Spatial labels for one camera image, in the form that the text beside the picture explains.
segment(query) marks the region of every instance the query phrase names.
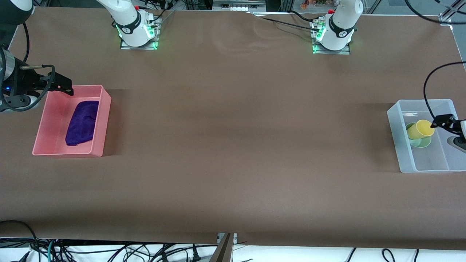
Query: pink bin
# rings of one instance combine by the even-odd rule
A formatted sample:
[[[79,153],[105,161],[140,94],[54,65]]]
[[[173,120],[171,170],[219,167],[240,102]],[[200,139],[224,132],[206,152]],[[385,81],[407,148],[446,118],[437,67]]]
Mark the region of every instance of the pink bin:
[[[92,158],[103,155],[111,97],[101,85],[73,86],[74,96],[49,92],[32,154],[53,158]],[[82,101],[99,101],[94,137],[75,146],[65,142],[68,125],[76,106]]]

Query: brown table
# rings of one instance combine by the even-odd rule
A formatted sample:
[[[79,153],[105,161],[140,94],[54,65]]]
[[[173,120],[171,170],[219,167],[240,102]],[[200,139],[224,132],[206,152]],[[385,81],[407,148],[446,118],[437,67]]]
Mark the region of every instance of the brown table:
[[[351,55],[330,56],[243,12],[176,12],[157,51],[120,50],[111,21],[51,7],[28,20],[28,63],[113,100],[97,159],[34,157],[42,109],[0,115],[1,219],[48,238],[466,247],[466,174],[402,174],[386,115],[460,60],[449,27],[363,16]],[[19,30],[13,53],[24,46]],[[428,96],[466,117],[465,80],[442,70]]]

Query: teal cable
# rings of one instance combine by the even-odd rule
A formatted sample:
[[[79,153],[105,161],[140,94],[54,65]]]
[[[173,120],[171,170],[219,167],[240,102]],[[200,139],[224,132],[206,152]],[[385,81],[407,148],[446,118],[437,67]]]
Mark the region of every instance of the teal cable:
[[[48,245],[48,249],[47,249],[48,262],[52,262],[52,259],[50,258],[50,253],[52,252],[52,244],[53,243],[54,243],[54,240],[50,241],[50,244]]]

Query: yellow cup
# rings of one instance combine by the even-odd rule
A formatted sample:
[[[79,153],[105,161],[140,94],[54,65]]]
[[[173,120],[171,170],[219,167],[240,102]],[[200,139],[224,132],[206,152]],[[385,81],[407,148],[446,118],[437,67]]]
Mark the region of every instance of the yellow cup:
[[[408,137],[410,139],[419,139],[430,137],[435,130],[431,128],[432,123],[427,120],[419,120],[414,125],[408,128]]]

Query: folded purple towel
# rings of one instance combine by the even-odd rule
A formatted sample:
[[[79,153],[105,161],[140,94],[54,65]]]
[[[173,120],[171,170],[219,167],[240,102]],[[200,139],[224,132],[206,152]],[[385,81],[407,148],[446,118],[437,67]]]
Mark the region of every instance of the folded purple towel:
[[[66,132],[66,145],[78,145],[92,140],[99,101],[80,102],[71,117]]]

